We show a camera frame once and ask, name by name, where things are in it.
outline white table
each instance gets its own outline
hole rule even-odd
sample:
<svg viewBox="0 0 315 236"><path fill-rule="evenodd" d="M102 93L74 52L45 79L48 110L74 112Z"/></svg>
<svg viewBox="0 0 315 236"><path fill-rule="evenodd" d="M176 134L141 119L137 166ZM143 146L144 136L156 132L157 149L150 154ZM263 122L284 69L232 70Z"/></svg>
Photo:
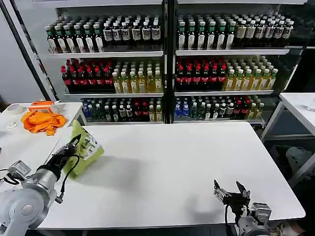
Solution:
<svg viewBox="0 0 315 236"><path fill-rule="evenodd" d="M270 135L270 131L275 126L285 108L287 108L308 129L308 131L315 136L315 112L307 110L308 105L314 97L315 93L281 93L281 101L277 105L276 110L261 135L262 142L264 142L268 135ZM294 187L314 163L315 154L311 156L288 181L290 186Z"/></svg>
<svg viewBox="0 0 315 236"><path fill-rule="evenodd" d="M105 154L65 185L42 229L147 228L224 222L214 179L252 202L267 203L270 220L305 212L247 122L86 126ZM69 141L64 133L56 149ZM62 181L55 186L60 190ZM235 216L229 212L228 221Z"/></svg>

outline water bottle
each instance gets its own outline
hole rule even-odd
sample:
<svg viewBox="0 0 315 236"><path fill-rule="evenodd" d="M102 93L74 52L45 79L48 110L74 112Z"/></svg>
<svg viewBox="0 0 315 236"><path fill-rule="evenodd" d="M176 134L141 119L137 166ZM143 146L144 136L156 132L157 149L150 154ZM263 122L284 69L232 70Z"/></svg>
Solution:
<svg viewBox="0 0 315 236"><path fill-rule="evenodd" d="M179 104L176 104L176 107L175 107L175 117L176 119L180 119L182 117L182 111Z"/></svg>
<svg viewBox="0 0 315 236"><path fill-rule="evenodd" d="M184 105L183 108L183 120L189 120L189 108L188 108L188 104Z"/></svg>

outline small white table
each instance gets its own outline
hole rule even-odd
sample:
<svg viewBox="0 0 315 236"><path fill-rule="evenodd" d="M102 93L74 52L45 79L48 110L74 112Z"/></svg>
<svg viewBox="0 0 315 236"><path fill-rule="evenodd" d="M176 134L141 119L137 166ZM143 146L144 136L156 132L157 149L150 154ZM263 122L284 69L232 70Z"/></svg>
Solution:
<svg viewBox="0 0 315 236"><path fill-rule="evenodd" d="M281 93L281 101L277 105L276 110L261 135L262 142L267 139L270 131L275 126L285 108L287 108L308 129L308 131L315 136L315 112L307 110L308 105L314 97L315 93ZM288 181L290 186L294 187L314 163L315 154L313 154Z"/></svg>

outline table leg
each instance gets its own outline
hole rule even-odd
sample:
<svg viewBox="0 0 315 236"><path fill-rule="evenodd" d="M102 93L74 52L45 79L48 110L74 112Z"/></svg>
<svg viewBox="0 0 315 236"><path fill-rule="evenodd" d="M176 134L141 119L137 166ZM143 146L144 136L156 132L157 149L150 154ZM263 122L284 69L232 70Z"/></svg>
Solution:
<svg viewBox="0 0 315 236"><path fill-rule="evenodd" d="M279 104L277 105L275 112L272 114L266 128L264 129L264 131L261 134L261 141L262 142L265 142L266 136L273 129L273 127L275 126L277 120L279 119L279 117L281 116L283 111L284 111L284 103L282 101L280 101Z"/></svg>
<svg viewBox="0 0 315 236"><path fill-rule="evenodd" d="M303 166L289 179L288 183L293 188L301 179L301 177L315 163L315 153L304 163Z"/></svg>

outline bottle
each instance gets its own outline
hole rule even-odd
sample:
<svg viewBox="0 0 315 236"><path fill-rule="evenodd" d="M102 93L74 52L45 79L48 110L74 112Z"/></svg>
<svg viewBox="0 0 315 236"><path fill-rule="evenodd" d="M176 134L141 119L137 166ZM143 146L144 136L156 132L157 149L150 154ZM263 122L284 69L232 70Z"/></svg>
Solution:
<svg viewBox="0 0 315 236"><path fill-rule="evenodd" d="M240 25L237 27L237 31L235 34L235 43L234 43L234 47L238 47L240 48L242 46L243 43L243 39L245 37L245 32L247 27L245 26L246 21L242 20Z"/></svg>
<svg viewBox="0 0 315 236"><path fill-rule="evenodd" d="M69 53L76 53L76 41L74 40L74 37L72 35L72 32L70 30L70 26L69 25L65 25L63 26L64 30L65 30L65 40L67 42L68 48L69 48Z"/></svg>
<svg viewBox="0 0 315 236"><path fill-rule="evenodd" d="M185 22L181 21L179 23L179 30L177 32L178 36L178 50L184 50L185 46Z"/></svg>
<svg viewBox="0 0 315 236"><path fill-rule="evenodd" d="M264 106L265 106L265 104L263 102L261 102L259 104L258 109L256 109L256 111L254 113L253 119L262 119L262 111L264 109Z"/></svg>
<svg viewBox="0 0 315 236"><path fill-rule="evenodd" d="M223 48L223 43L224 43L224 38L225 38L225 26L226 22L221 21L220 22L220 29L219 29L219 34L218 34L218 42L217 42L217 50Z"/></svg>
<svg viewBox="0 0 315 236"><path fill-rule="evenodd" d="M103 39L102 34L100 33L99 25L95 24L93 25L93 28L94 28L94 40L96 42L97 49L100 53L104 52L104 39Z"/></svg>
<svg viewBox="0 0 315 236"><path fill-rule="evenodd" d="M268 81L269 69L264 69L264 74L261 77L261 80L258 82L257 88L258 90L265 90L265 86Z"/></svg>
<svg viewBox="0 0 315 236"><path fill-rule="evenodd" d="M197 117L197 111L198 111L197 103L194 102L192 104L192 107L191 107L191 110L190 110L190 117L191 118L196 118Z"/></svg>
<svg viewBox="0 0 315 236"><path fill-rule="evenodd" d="M189 32L188 32L188 50L193 50L195 42L195 22L189 22Z"/></svg>
<svg viewBox="0 0 315 236"><path fill-rule="evenodd" d="M256 112L256 103L253 102L251 108L248 110L247 114L245 115L245 119L253 119L255 112Z"/></svg>
<svg viewBox="0 0 315 236"><path fill-rule="evenodd" d="M202 50L203 45L204 45L204 40L205 40L205 25L206 22L201 21L199 23L199 31L198 31L198 44L197 44L197 50Z"/></svg>
<svg viewBox="0 0 315 236"><path fill-rule="evenodd" d="M247 26L246 33L245 33L245 41L251 42L252 38L254 37L255 30L256 30L256 21L251 21L251 24Z"/></svg>
<svg viewBox="0 0 315 236"><path fill-rule="evenodd" d="M160 75L159 70L156 70L156 72L155 72L155 80L156 80L156 92L163 92L162 79L161 79L161 75Z"/></svg>
<svg viewBox="0 0 315 236"><path fill-rule="evenodd" d="M58 43L57 37L55 37L53 35L52 28L50 26L45 26L45 30L47 33L47 41L48 41L49 46L50 46L49 51L51 53L58 53L59 43Z"/></svg>
<svg viewBox="0 0 315 236"><path fill-rule="evenodd" d="M127 79L127 76L126 76L126 72L121 72L121 75L122 75L122 88L123 88L123 93L128 93L129 90L128 90L128 79Z"/></svg>
<svg viewBox="0 0 315 236"><path fill-rule="evenodd" d="M206 42L207 42L207 50L210 50L213 47L213 43L214 43L214 40L215 40L215 28L216 28L216 22L211 21L209 23L209 31L208 31L207 40L206 40Z"/></svg>
<svg viewBox="0 0 315 236"><path fill-rule="evenodd" d="M226 118L232 117L233 111L234 111L234 103L231 102L231 103L227 106L227 109L226 109L226 112L225 112L225 117L226 117Z"/></svg>
<svg viewBox="0 0 315 236"><path fill-rule="evenodd" d="M241 83L241 90L242 91L248 90L248 85L250 83L251 76L252 76L252 70L247 69L245 72L245 76L243 77L243 81Z"/></svg>
<svg viewBox="0 0 315 236"><path fill-rule="evenodd" d="M249 84L250 90L257 90L257 85L258 85L259 81L261 81L261 69L256 70L255 77L252 81L251 86Z"/></svg>
<svg viewBox="0 0 315 236"><path fill-rule="evenodd" d="M216 119L219 115L220 104L216 103L212 111L212 119Z"/></svg>
<svg viewBox="0 0 315 236"><path fill-rule="evenodd" d="M235 21L230 22L230 27L229 27L227 37L226 37L225 49L231 49L232 48L233 40L234 40L235 25L236 25Z"/></svg>
<svg viewBox="0 0 315 236"><path fill-rule="evenodd" d="M276 75L277 75L278 69L273 69L271 72L271 77L267 80L265 89L267 90L272 90L272 87L275 83L276 80Z"/></svg>

